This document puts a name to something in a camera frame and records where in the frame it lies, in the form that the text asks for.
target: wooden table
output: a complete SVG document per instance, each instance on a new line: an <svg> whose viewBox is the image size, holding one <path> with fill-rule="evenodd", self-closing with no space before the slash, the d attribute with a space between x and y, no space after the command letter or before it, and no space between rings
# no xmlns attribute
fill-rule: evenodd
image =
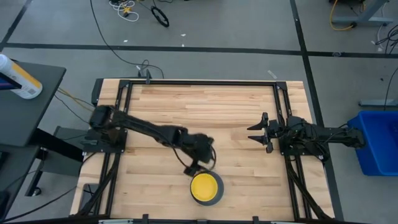
<svg viewBox="0 0 398 224"><path fill-rule="evenodd" d="M103 81L98 105L114 105L118 83L118 79ZM293 115L311 122L303 83L287 82L287 86ZM285 108L282 94L280 98ZM183 174L184 167L173 150L129 131L111 217L141 218L148 213L149 218L158 219L251 220L258 216L260 220L293 220L285 162L277 143L275 151L267 154L264 146L248 139L248 135L261 135L262 131L246 128L258 123L262 112L277 119L274 94L268 86L134 85L129 115L156 124L182 125L190 133L215 139L215 172L223 179L224 196L214 206L197 204L189 191L191 177ZM189 164L189 158L178 152ZM81 169L71 214L78 211L83 185L98 183L103 156L93 156ZM302 156L302 165L308 191L333 217L321 162ZM301 194L296 191L304 217ZM107 196L106 192L102 212Z"/></svg>

